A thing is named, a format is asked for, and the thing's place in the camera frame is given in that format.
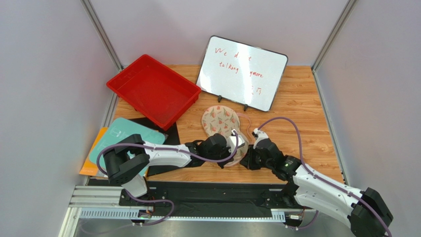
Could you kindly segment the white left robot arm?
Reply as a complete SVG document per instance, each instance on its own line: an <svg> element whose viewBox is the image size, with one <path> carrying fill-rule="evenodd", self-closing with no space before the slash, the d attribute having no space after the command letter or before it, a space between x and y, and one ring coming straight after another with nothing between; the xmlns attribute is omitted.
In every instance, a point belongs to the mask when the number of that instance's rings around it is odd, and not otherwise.
<svg viewBox="0 0 421 237"><path fill-rule="evenodd" d="M107 175L109 183L122 186L130 197L138 198L149 191L146 178L140 173L144 168L198 167L205 162L224 167L243 145L243 139L235 130L229 137L217 133L206 140L182 145L154 144L134 134L104 148L97 156L96 164L99 165L99 160L103 159L105 166L99 166L99 170Z"/></svg>

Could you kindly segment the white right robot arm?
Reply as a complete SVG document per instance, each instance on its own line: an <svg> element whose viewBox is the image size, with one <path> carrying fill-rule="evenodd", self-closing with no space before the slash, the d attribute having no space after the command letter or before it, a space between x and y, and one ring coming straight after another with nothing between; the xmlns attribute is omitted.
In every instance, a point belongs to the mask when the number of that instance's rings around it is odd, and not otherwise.
<svg viewBox="0 0 421 237"><path fill-rule="evenodd" d="M380 193L333 180L300 159L284 155L270 139L249 145L240 164L250 170L267 168L286 185L282 198L322 212L348 226L356 237L389 237L393 215Z"/></svg>

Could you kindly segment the floral mesh laundry bag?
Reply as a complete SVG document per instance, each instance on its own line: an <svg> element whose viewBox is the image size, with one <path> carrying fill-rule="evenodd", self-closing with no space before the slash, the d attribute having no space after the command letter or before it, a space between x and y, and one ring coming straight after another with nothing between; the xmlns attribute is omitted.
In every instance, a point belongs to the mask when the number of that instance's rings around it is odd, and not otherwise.
<svg viewBox="0 0 421 237"><path fill-rule="evenodd" d="M244 131L241 129L241 117L244 117L249 122L247 129ZM245 144L237 149L233 160L228 162L225 167L238 165L241 159L245 157L250 144L250 118L246 114L237 113L227 106L218 105L211 106L205 110L201 118L201 124L208 136L219 133L227 138L231 134L231 130L234 129L238 132L239 137L244 140Z"/></svg>

